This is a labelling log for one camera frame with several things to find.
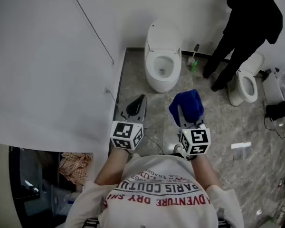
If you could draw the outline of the person's left forearm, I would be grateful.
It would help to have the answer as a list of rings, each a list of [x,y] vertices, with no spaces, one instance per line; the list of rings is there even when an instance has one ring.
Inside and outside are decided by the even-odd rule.
[[[95,184],[100,186],[119,184],[129,155],[128,151],[114,147],[97,175]]]

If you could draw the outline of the small white toilet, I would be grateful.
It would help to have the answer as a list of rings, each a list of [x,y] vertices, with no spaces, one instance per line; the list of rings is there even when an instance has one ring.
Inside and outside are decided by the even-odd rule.
[[[228,99],[233,106],[242,102],[253,103],[257,100],[257,84],[255,76],[260,71],[265,57],[262,53],[253,53],[237,70],[228,82]]]

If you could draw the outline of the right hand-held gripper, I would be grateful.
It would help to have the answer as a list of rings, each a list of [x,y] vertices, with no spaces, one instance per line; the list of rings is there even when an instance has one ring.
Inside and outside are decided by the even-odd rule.
[[[200,116],[197,121],[193,123],[194,127],[202,128],[188,128],[182,108],[178,105],[178,116],[180,122],[180,143],[183,146],[183,155],[202,155],[205,154],[211,145],[210,129],[205,127],[205,117]]]

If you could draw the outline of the clear plastic bag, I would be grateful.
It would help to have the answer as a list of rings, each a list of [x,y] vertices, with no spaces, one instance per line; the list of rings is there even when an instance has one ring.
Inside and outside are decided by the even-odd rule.
[[[71,192],[56,186],[51,186],[51,208],[54,216],[67,216],[79,192]]]

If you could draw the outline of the white flat packet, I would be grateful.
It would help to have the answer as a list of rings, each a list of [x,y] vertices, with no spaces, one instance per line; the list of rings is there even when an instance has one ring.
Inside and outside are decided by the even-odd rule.
[[[231,149],[247,148],[251,146],[251,142],[233,143]]]

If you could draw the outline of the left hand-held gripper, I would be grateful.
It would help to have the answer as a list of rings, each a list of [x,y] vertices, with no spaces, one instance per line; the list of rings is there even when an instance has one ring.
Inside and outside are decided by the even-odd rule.
[[[146,110],[147,97],[144,94],[131,96],[120,103],[120,119],[124,122],[112,122],[110,139],[114,147],[124,150],[136,149],[144,136],[143,122]]]

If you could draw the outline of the white toilet body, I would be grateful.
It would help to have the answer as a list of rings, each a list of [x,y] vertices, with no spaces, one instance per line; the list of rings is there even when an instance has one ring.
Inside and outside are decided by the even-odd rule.
[[[178,28],[178,26],[174,22],[167,20],[167,19],[158,19],[152,24],[161,24],[161,25],[168,24],[168,25],[172,25]],[[151,51],[150,51],[150,48],[148,46],[147,39],[146,39],[145,47],[144,47],[144,69],[145,69],[145,75],[146,75],[149,85],[158,93],[165,93],[165,92],[170,91],[176,85],[179,78],[171,82],[163,82],[163,81],[159,81],[159,80],[152,78],[146,68],[146,60],[147,60],[147,56],[149,52]],[[178,54],[181,59],[181,47],[176,54]]]

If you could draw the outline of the blue cloth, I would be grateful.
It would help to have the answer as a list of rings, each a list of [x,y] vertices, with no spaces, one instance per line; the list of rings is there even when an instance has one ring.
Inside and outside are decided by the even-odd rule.
[[[180,127],[178,106],[181,107],[184,118],[189,123],[197,121],[204,114],[204,107],[196,89],[178,93],[169,106],[175,123]]]

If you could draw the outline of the white toilet lid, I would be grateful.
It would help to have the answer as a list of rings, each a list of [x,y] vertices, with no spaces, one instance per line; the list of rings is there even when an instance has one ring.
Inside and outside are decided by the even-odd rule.
[[[148,30],[147,43],[150,51],[169,50],[177,53],[181,47],[181,31],[168,24],[152,24]]]

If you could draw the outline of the toilet brush with holder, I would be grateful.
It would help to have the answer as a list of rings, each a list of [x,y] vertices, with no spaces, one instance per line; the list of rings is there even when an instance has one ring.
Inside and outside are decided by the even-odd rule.
[[[194,47],[193,55],[191,57],[189,57],[188,61],[187,61],[187,65],[188,66],[191,67],[191,66],[193,66],[197,62],[197,60],[195,59],[195,54],[198,52],[199,47],[200,47],[199,44],[196,44],[196,46]]]

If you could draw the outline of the black bag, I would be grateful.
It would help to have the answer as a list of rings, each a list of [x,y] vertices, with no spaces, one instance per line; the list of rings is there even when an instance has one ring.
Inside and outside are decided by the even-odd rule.
[[[279,104],[267,105],[265,108],[266,117],[272,121],[285,117],[285,101]]]

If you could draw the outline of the person's right forearm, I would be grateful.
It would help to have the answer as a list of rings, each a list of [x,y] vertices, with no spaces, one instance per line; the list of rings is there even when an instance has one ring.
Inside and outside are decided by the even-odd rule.
[[[219,181],[218,176],[213,170],[210,161],[205,154],[198,155],[190,162],[195,174],[195,179],[204,190],[207,190],[207,188],[212,185],[218,186],[222,189],[221,182]]]

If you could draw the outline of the orange checked cloth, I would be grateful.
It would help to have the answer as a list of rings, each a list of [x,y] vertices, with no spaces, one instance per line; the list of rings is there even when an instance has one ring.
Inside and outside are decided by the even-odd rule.
[[[92,156],[87,153],[62,153],[59,173],[74,185],[83,185]]]

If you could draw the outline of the person's white printed shirt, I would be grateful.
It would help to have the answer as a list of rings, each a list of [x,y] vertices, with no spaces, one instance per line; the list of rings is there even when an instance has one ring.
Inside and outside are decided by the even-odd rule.
[[[180,157],[153,155],[128,162],[116,185],[88,183],[65,228],[244,228],[233,190],[196,181]]]

